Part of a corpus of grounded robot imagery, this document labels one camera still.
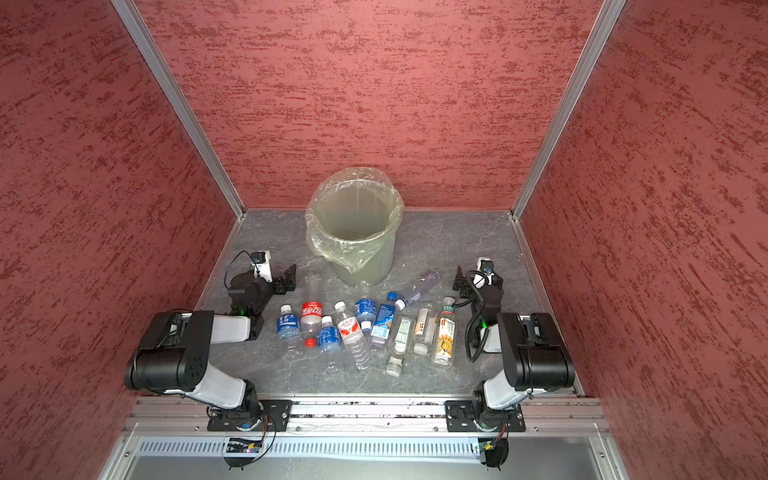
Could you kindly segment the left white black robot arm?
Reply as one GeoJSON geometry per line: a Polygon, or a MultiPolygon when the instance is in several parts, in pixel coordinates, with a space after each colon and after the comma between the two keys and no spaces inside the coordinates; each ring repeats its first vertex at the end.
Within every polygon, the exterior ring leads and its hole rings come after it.
{"type": "Polygon", "coordinates": [[[215,344],[257,340],[269,301],[296,288],[296,265],[270,279],[260,272],[261,267],[256,264],[251,273],[232,279],[227,287],[230,314],[211,310],[155,314],[126,367],[126,388],[178,395],[206,405],[211,431],[266,428],[268,414],[253,383],[233,377],[209,361],[215,344]]]}

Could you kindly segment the blue Pocari label bottle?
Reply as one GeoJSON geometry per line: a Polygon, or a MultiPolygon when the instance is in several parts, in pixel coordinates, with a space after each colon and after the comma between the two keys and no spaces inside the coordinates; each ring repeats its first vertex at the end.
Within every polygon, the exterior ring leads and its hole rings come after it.
{"type": "Polygon", "coordinates": [[[342,360],[342,340],[330,315],[322,317],[316,340],[320,356],[325,363],[325,370],[328,373],[338,371],[342,360]]]}

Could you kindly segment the sunflower label tea bottle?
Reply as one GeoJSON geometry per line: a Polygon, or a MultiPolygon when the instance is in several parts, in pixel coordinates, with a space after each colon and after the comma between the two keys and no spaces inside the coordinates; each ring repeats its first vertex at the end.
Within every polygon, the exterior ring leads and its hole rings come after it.
{"type": "Polygon", "coordinates": [[[435,365],[448,367],[453,362],[456,334],[455,297],[444,297],[437,315],[432,361],[435,365]]]}

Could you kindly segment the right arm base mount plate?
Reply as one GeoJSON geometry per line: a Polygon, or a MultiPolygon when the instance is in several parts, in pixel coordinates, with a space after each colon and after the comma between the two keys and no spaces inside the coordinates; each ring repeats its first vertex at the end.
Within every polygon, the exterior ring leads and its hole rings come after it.
{"type": "Polygon", "coordinates": [[[515,405],[508,410],[478,409],[469,400],[449,400],[444,403],[447,430],[452,433],[477,432],[520,433],[526,431],[522,409],[515,405]]]}

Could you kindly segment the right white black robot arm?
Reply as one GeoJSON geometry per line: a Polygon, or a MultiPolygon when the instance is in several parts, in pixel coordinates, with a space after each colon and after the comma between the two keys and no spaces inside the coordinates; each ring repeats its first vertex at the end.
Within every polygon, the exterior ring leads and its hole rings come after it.
{"type": "Polygon", "coordinates": [[[489,259],[481,258],[475,270],[458,270],[453,290],[459,305],[471,308],[464,335],[468,361],[498,354],[501,370],[481,381],[470,401],[448,402],[448,421],[478,432],[523,431],[523,401],[574,386],[576,371],[563,337],[548,313],[502,310],[503,279],[489,259]]]}

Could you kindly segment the white red Wahaha bottle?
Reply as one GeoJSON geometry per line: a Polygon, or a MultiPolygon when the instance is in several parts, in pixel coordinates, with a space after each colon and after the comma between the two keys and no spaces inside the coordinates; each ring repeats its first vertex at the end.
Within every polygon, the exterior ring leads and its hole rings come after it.
{"type": "Polygon", "coordinates": [[[352,356],[355,367],[360,371],[369,369],[373,360],[368,342],[357,318],[344,301],[338,301],[334,304],[333,318],[344,346],[352,356]]]}

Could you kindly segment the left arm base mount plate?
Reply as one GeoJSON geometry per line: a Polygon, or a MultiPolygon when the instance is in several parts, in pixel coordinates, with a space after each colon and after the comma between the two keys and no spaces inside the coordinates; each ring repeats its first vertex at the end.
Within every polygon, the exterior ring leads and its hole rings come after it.
{"type": "Polygon", "coordinates": [[[209,432],[264,432],[287,430],[294,402],[284,399],[267,399],[256,402],[255,410],[245,406],[235,409],[210,407],[207,430],[209,432]]]}

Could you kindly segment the red Coca-Cola label bottle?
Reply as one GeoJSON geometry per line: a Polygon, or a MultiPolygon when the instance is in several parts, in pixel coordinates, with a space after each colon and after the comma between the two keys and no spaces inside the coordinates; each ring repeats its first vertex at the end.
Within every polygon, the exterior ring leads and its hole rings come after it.
{"type": "Polygon", "coordinates": [[[306,278],[306,291],[301,310],[302,338],[308,348],[316,344],[316,334],[322,324],[321,279],[318,273],[310,273],[306,278]]]}

